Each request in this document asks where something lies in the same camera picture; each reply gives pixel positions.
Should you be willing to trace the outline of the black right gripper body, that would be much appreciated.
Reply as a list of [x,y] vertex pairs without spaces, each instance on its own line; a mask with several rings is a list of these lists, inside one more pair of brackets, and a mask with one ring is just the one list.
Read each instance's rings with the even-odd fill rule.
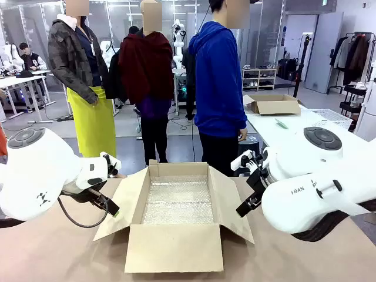
[[266,190],[268,172],[267,169],[262,169],[258,165],[249,165],[250,175],[246,183],[252,188],[253,193],[251,197],[261,197]]

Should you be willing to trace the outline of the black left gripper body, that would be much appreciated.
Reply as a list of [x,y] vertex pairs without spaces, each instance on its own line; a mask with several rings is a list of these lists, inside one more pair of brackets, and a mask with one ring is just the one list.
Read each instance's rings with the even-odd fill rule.
[[91,199],[90,199],[90,202],[102,209],[102,210],[109,210],[109,204],[108,204],[108,198],[106,196],[104,196],[101,192],[99,191],[96,191],[92,188],[89,188],[88,189],[88,192],[90,193],[91,195]]

